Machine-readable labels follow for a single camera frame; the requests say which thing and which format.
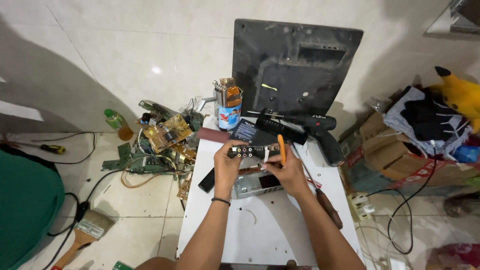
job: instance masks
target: orange pliers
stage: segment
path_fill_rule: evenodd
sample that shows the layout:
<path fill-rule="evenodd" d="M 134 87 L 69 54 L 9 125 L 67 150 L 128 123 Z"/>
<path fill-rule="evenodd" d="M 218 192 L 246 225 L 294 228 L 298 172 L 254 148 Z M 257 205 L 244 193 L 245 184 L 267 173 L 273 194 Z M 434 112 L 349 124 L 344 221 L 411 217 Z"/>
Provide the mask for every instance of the orange pliers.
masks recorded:
<path fill-rule="evenodd" d="M 280 162 L 282 166 L 285 166 L 285 161 L 287 161 L 287 155 L 285 153 L 285 142 L 283 141 L 283 136 L 279 134 L 277 136 L 278 146 L 280 147 L 280 156 L 282 157 L 282 161 Z"/>

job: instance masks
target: yellow-handled screwdriver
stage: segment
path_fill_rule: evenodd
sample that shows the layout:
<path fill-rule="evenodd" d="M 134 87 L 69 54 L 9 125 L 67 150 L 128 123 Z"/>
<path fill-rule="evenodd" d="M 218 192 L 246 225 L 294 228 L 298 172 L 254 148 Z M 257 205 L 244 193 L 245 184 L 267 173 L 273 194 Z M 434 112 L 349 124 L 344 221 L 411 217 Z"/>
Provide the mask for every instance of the yellow-handled screwdriver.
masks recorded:
<path fill-rule="evenodd" d="M 66 149 L 63 146 L 58 146 L 58 145 L 33 145 L 33 144 L 28 144 L 28 143 L 19 143 L 19 142 L 11 142 L 14 144 L 19 144 L 19 145 L 25 145 L 25 146 L 31 146 L 31 147 L 39 147 L 41 150 L 50 152 L 53 154 L 63 154 L 65 153 Z"/>

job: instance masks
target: white table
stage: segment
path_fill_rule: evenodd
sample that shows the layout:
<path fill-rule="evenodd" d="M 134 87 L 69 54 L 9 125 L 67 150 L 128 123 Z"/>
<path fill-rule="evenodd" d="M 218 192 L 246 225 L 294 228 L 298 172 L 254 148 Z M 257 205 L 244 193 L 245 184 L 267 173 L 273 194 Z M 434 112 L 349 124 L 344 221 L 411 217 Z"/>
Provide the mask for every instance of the white table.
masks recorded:
<path fill-rule="evenodd" d="M 247 118 L 247 120 L 255 122 L 255 119 Z M 207 117 L 203 126 L 218 129 L 214 124 L 213 116 Z M 177 257 L 185 249 L 210 206 L 214 190 L 207 194 L 198 187 L 198 184 L 213 168 L 213 156 L 221 146 L 221 143 L 200 140 L 180 232 Z M 322 191 L 338 211 L 343 222 L 341 230 L 343 236 L 363 261 L 337 168 L 326 165 L 315 142 L 309 141 L 304 146 L 298 144 L 296 146 L 312 177 L 323 185 Z M 295 260 L 299 266 L 317 265 L 307 227 L 295 199 L 282 190 L 232 200 L 228 212 L 222 262 L 285 265 L 290 259 Z"/>

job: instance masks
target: yellow plush toy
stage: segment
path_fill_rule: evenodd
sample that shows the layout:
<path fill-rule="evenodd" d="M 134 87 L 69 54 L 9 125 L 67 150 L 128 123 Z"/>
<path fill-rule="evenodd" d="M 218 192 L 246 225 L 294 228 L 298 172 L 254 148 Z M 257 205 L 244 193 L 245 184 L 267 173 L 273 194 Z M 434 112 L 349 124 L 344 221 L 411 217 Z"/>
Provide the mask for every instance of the yellow plush toy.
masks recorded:
<path fill-rule="evenodd" d="M 480 85 L 460 80 L 443 67 L 435 67 L 435 70 L 444 84 L 434 85 L 431 89 L 440 92 L 445 104 L 470 121 L 473 133 L 478 132 L 480 130 Z"/>

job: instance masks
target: black drill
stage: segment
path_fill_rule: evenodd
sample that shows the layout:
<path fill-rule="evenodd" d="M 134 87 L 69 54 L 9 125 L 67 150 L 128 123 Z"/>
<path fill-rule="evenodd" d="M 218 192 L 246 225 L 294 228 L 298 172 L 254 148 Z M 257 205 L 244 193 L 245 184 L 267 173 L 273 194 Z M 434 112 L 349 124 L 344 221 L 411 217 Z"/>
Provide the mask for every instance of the black drill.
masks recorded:
<path fill-rule="evenodd" d="M 328 132 L 336 127 L 336 119 L 331 116 L 322 116 L 318 114 L 293 114 L 285 112 L 282 114 L 265 113 L 265 115 L 275 116 L 284 121 L 298 124 L 309 133 L 315 140 L 318 141 L 320 151 L 325 157 L 325 161 L 329 166 L 336 167 L 343 164 L 345 158 L 340 149 L 340 144 Z"/>

